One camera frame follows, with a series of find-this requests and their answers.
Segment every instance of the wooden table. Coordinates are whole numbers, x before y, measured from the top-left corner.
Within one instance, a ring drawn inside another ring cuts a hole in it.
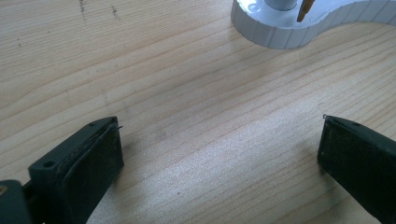
[[[125,167],[89,223],[377,223],[317,165],[323,114],[396,139],[396,28],[293,50],[231,0],[0,2],[0,179],[118,116]]]

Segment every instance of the light wood surface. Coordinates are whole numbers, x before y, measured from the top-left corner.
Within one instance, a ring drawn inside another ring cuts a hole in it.
[[[396,139],[396,29],[266,49],[231,5],[1,1],[0,179],[118,116],[125,167],[89,223],[377,223],[316,154],[323,114]]]

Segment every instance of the dark mark on wood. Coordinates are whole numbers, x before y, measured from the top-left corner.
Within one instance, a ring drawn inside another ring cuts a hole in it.
[[[85,19],[85,1],[84,0],[78,0],[79,1],[79,8],[82,14],[82,19],[84,20],[85,23],[87,23],[87,20]]]
[[[115,7],[111,7],[111,9],[113,9],[114,20],[120,21],[121,18],[120,18],[119,15],[117,14],[117,9],[116,9]]]

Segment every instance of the small hole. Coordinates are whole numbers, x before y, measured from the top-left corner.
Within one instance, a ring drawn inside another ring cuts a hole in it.
[[[0,195],[6,193],[6,191],[8,190],[8,187],[5,185],[1,185],[0,186]]]
[[[46,162],[44,162],[44,164],[43,164],[43,166],[45,167],[45,168],[50,168],[50,167],[52,167],[52,166],[54,166],[55,165],[55,161],[46,161]]]

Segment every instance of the white circular base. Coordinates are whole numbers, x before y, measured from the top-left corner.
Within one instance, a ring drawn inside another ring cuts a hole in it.
[[[275,10],[265,0],[233,0],[231,18],[246,39],[271,49],[294,49],[343,23],[373,21],[396,26],[396,0],[316,0],[302,22],[302,0],[291,10]]]

